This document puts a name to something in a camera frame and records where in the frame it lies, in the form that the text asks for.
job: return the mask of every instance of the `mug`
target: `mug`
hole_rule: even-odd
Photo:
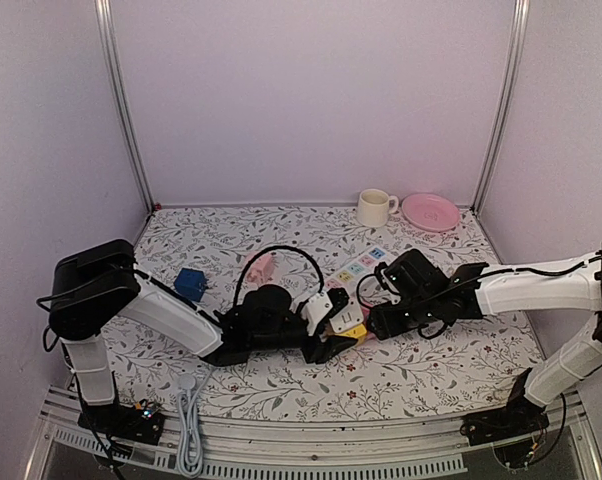
[[[399,210],[399,198],[383,190],[369,188],[359,194],[357,221],[366,227],[382,227],[391,213]]]

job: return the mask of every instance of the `blue cube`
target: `blue cube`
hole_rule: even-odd
[[[199,270],[182,268],[174,281],[175,290],[188,300],[198,302],[207,287],[205,275]]]

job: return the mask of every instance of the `white cord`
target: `white cord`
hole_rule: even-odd
[[[181,420],[181,438],[177,451],[177,470],[186,478],[196,478],[203,470],[203,447],[199,434],[199,414],[197,397],[210,378],[212,370],[197,388],[197,380],[192,375],[181,375],[178,378],[181,391],[177,395],[177,410]]]

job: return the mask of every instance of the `floral tablecloth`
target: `floral tablecloth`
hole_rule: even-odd
[[[454,230],[433,234],[393,215],[382,228],[354,220],[352,207],[233,207],[162,210],[136,249],[137,260],[172,284],[182,267],[205,272],[201,306],[229,308],[246,256],[286,244],[310,253],[326,276],[381,245],[396,255],[419,248],[449,274],[468,262],[496,262],[469,211]],[[314,288],[300,256],[276,254],[274,280],[293,294]],[[247,284],[245,289],[254,288]],[[174,411],[177,377],[203,378],[210,367],[178,343],[117,318],[104,328],[122,400],[148,398]],[[325,365],[306,365],[296,350],[259,352],[245,365],[216,368],[199,401],[201,415],[293,422],[397,419],[502,404],[516,374],[541,356],[518,313],[459,321],[443,336],[405,334],[369,340]]]

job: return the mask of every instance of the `white wall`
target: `white wall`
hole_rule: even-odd
[[[471,203],[513,1],[112,8],[158,201],[343,202],[376,186]]]
[[[565,258],[602,241],[602,1],[531,2],[514,103],[484,224],[509,262]],[[535,315],[546,353],[584,323]],[[580,388],[602,452],[602,370]]]
[[[65,377],[35,298],[60,258],[132,238],[142,218],[94,2],[0,0],[0,480],[22,475],[43,395]]]

